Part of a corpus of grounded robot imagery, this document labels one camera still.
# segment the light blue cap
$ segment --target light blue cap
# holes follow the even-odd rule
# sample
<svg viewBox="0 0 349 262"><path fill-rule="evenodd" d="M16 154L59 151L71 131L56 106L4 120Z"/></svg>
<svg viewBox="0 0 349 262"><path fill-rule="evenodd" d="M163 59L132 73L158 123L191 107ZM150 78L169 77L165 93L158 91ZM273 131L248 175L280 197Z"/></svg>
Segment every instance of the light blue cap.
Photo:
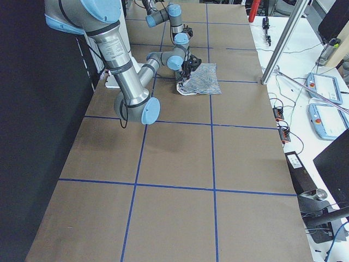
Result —
<svg viewBox="0 0 349 262"><path fill-rule="evenodd" d="M185 33L178 33L174 37L174 43L176 45L185 45L189 42L188 36Z"/></svg>
<svg viewBox="0 0 349 262"><path fill-rule="evenodd" d="M157 98L151 97L146 103L142 112L142 124L154 123L160 114L160 102Z"/></svg>
<svg viewBox="0 0 349 262"><path fill-rule="evenodd" d="M169 5L169 15L172 17L180 16L182 10L180 9L179 4L171 4Z"/></svg>
<svg viewBox="0 0 349 262"><path fill-rule="evenodd" d="M167 60L168 68L172 70L179 70L182 67L183 59L180 56L171 56Z"/></svg>
<svg viewBox="0 0 349 262"><path fill-rule="evenodd" d="M52 29L59 30L65 33L70 34L84 34L84 30L80 28L76 28L72 25L69 25L67 23L60 22L48 15L46 15L46 24L51 27Z"/></svg>
<svg viewBox="0 0 349 262"><path fill-rule="evenodd" d="M80 0L85 9L97 20L115 23L121 16L121 2L115 0Z"/></svg>
<svg viewBox="0 0 349 262"><path fill-rule="evenodd" d="M155 20L153 19L153 17L151 15L147 15L146 16L146 20L147 20L147 23L148 23L148 26L149 27L154 27L156 26L157 24L155 23Z"/></svg>

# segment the black panel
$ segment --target black panel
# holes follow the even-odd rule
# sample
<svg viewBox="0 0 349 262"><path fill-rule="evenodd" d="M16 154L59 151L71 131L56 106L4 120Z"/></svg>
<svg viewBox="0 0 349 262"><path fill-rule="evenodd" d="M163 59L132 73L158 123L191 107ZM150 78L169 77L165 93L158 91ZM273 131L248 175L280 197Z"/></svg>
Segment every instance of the black panel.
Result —
<svg viewBox="0 0 349 262"><path fill-rule="evenodd" d="M338 36L348 21L348 0L336 0L330 11L318 26L318 31L322 38L326 41L330 41L332 38Z"/></svg>
<svg viewBox="0 0 349 262"><path fill-rule="evenodd" d="M24 261L93 91L75 37L47 27L44 0L2 1L0 20L0 261Z"/></svg>
<svg viewBox="0 0 349 262"><path fill-rule="evenodd" d="M325 148L314 164L340 207L349 205L349 129Z"/></svg>

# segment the blue and white device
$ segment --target blue and white device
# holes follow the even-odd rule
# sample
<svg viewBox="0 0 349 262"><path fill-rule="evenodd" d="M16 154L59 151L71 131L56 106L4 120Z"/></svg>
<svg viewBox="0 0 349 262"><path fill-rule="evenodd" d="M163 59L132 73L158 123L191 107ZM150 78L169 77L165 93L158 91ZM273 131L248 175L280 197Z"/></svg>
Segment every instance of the blue and white device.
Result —
<svg viewBox="0 0 349 262"><path fill-rule="evenodd" d="M337 78L333 76L310 73L306 79L306 86L333 103L339 105L343 103Z"/></svg>
<svg viewBox="0 0 349 262"><path fill-rule="evenodd" d="M323 140L335 140L349 128L347 116L328 104L310 104L309 114L315 132Z"/></svg>

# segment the gray cloth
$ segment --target gray cloth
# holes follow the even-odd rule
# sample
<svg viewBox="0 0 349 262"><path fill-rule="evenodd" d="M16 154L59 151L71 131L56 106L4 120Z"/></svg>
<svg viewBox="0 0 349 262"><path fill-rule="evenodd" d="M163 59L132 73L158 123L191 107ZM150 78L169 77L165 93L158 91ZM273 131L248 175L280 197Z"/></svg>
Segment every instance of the gray cloth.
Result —
<svg viewBox="0 0 349 262"><path fill-rule="evenodd" d="M190 94L221 94L216 68L217 64L202 63L194 72L191 72L190 79L177 84L177 91L185 96Z"/></svg>

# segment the red object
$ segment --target red object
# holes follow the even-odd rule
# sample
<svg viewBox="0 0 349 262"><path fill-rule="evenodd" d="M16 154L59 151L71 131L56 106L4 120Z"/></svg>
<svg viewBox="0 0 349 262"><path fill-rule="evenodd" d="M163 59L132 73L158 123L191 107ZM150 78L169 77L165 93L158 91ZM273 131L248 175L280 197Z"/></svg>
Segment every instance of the red object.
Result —
<svg viewBox="0 0 349 262"><path fill-rule="evenodd" d="M250 15L249 15L249 22L252 23L255 19L255 16L257 14L257 10L258 7L260 6L260 2L261 0L254 0L252 7L251 7L251 11L250 11Z"/></svg>

